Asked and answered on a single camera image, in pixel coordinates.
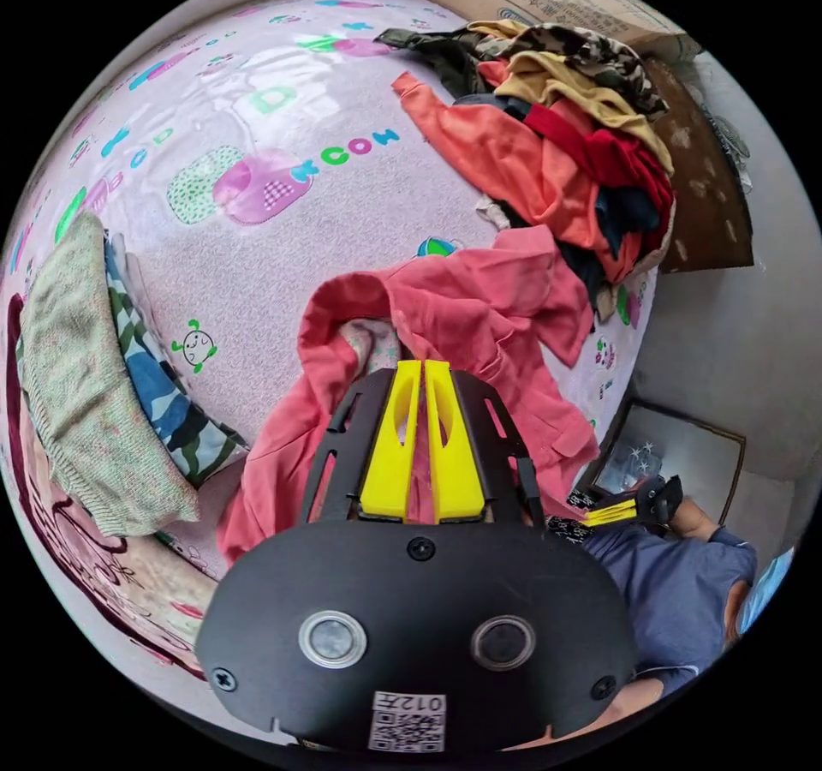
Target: black device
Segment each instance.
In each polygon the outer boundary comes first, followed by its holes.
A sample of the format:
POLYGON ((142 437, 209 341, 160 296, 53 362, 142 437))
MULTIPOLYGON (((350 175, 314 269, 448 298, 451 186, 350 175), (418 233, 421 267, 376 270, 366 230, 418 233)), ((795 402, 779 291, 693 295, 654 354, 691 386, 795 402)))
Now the black device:
POLYGON ((501 750, 548 726, 562 737, 589 725, 633 675, 627 608, 585 550, 524 521, 533 463, 490 386, 450 372, 486 503, 502 521, 346 520, 358 513, 393 375, 355 383, 335 414, 315 460, 322 469, 337 455, 319 517, 307 522, 314 470, 303 522, 217 586, 195 650, 220 702, 263 731, 278 720, 301 740, 386 761, 501 750))

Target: person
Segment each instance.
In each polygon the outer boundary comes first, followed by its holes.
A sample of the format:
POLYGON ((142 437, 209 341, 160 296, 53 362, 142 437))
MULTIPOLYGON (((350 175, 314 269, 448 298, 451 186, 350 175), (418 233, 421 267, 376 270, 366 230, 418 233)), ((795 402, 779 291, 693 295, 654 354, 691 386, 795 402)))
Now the person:
MULTIPOLYGON (((793 558, 791 548, 754 582, 754 548, 714 523, 689 497, 669 527, 677 539, 638 523, 619 523, 581 540, 625 598, 639 661, 634 679, 599 719, 563 739, 630 716, 705 671, 750 628, 793 558)), ((516 748, 554 741, 548 728, 543 738, 516 748)))

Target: framed picture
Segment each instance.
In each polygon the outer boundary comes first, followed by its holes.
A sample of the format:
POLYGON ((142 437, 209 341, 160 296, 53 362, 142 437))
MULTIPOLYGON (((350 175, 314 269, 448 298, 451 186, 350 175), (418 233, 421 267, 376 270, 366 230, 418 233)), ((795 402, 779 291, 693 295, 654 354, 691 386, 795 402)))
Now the framed picture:
POLYGON ((600 496, 613 495, 646 477, 679 475, 685 494, 723 523, 744 456, 744 437, 634 399, 599 459, 590 488, 600 496))

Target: red clothing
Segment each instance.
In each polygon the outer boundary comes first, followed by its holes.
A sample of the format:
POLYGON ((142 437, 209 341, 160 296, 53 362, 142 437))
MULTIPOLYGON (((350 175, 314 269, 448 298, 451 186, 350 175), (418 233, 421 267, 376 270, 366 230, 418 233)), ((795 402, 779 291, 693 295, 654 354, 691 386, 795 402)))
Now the red clothing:
MULTIPOLYGON (((358 372, 338 328, 360 317, 391 320, 416 359, 445 360, 495 386, 527 443, 545 510, 581 515, 565 499, 599 449, 591 425, 560 396, 539 342, 573 365, 593 314, 544 226, 506 230, 492 248, 416 258, 319 287, 298 337, 304 374, 265 421, 217 529, 229 562, 298 521, 314 454, 358 372)), ((431 523, 425 425, 421 417, 408 517, 431 523)))
MULTIPOLYGON (((585 116, 585 112, 570 100, 560 101, 565 116, 585 116)), ((670 180, 659 161, 642 141, 631 134, 621 134, 611 128, 598 128, 583 134, 559 112, 560 103, 550 109, 532 105, 525 124, 555 143, 593 180, 609 188, 636 186, 642 188, 659 212, 659 226, 646 232, 643 251, 659 248, 668 229, 670 207, 674 199, 670 180)))
MULTIPOLYGON (((560 146, 493 105, 445 105, 408 72, 392 87, 428 142, 466 180, 489 197, 508 201, 531 225, 546 225, 557 240, 594 251, 610 282, 630 274, 641 234, 626 234, 614 257, 597 219, 599 183, 560 146)), ((565 112, 564 104, 569 101, 560 101, 556 111, 565 112)), ((585 112, 567 117, 582 133, 593 130, 585 112)))

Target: person's hand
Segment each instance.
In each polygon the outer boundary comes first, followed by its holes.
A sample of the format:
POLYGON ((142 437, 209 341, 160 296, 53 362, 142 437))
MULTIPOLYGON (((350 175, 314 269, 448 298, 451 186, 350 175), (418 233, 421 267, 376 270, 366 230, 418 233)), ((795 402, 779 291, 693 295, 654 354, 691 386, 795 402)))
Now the person's hand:
POLYGON ((705 542, 710 540, 719 528, 690 497, 682 498, 669 525, 670 529, 681 537, 695 537, 705 542))

